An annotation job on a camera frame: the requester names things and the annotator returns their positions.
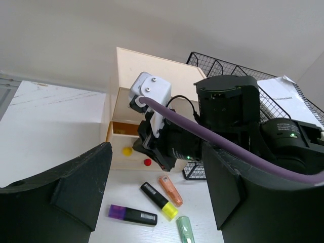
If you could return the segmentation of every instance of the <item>beige box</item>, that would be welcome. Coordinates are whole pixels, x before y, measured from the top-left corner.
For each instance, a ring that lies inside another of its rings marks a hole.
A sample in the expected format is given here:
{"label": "beige box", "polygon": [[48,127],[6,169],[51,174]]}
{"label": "beige box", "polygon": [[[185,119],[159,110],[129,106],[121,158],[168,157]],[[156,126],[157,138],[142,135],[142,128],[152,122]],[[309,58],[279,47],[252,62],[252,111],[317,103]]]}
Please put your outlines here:
{"label": "beige box", "polygon": [[[148,158],[144,154],[136,151],[133,151],[129,156],[123,154],[123,148],[132,147],[138,138],[137,127],[145,119],[144,115],[129,108],[130,88],[141,72],[148,72],[170,82],[172,85],[171,95],[186,96],[199,112],[196,88],[193,84],[206,76],[198,67],[123,48],[116,48],[112,71],[113,75],[109,79],[100,132],[101,142],[108,141],[112,145],[111,168],[160,171],[160,167],[154,161],[150,166],[144,165],[144,160]],[[177,113],[194,120],[193,111],[188,101],[175,99],[171,106]],[[172,171],[181,171],[185,165],[186,161],[178,160]]]}

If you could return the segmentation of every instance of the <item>purple cap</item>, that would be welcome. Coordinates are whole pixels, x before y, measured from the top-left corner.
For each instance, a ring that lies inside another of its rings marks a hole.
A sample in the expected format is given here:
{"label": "purple cap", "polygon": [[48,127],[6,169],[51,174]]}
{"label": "purple cap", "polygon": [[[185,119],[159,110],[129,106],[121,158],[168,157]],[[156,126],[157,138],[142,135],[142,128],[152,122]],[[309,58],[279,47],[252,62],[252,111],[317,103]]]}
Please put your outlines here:
{"label": "purple cap", "polygon": [[126,213],[125,207],[111,205],[109,209],[108,217],[123,220],[125,217],[125,213]]}

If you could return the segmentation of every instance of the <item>black wire basket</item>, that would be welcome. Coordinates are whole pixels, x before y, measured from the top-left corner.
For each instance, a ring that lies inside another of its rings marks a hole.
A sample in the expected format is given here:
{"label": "black wire basket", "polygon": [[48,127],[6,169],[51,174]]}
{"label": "black wire basket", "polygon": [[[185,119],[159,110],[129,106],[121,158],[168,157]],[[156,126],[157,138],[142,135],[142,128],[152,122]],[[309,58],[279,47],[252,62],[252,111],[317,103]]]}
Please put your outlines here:
{"label": "black wire basket", "polygon": [[[245,76],[250,75],[256,80],[264,80],[274,78],[276,76],[253,70],[247,67],[239,66],[230,62],[226,62],[217,58],[213,58],[207,55],[203,55],[197,52],[191,52],[187,60],[187,63],[192,66],[200,67],[206,77],[218,76],[218,75],[235,75]],[[310,102],[297,84],[294,84],[295,89],[299,93],[300,97],[304,100],[307,107],[314,114],[314,116],[324,125],[324,112]],[[269,119],[276,117],[290,118],[289,114],[285,112],[262,88],[260,91],[260,120],[266,122]],[[205,180],[206,175],[204,166],[202,163],[188,162],[184,170],[182,171],[186,180]]]}

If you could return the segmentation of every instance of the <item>yellow cap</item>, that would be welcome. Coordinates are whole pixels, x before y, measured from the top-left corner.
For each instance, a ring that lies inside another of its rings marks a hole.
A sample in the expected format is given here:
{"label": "yellow cap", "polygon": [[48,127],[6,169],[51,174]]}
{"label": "yellow cap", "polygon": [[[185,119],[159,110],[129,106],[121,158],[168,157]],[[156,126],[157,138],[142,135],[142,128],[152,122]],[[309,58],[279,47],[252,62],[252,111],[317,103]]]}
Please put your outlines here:
{"label": "yellow cap", "polygon": [[164,207],[162,208],[162,211],[166,215],[168,215],[171,219],[173,219],[178,214],[178,210],[173,206],[171,202],[165,204]]}
{"label": "yellow cap", "polygon": [[131,147],[125,147],[123,148],[123,155],[130,156],[133,152],[133,149]]}

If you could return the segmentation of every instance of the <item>orange marker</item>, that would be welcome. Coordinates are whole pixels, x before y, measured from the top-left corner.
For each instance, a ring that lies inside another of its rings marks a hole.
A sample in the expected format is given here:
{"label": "orange marker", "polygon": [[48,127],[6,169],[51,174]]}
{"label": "orange marker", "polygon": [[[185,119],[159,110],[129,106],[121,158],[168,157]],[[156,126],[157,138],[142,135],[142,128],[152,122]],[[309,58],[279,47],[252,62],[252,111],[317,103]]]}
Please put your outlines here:
{"label": "orange marker", "polygon": [[183,204],[183,200],[169,177],[161,176],[158,181],[166,191],[167,195],[171,198],[173,203],[178,207],[181,206]]}

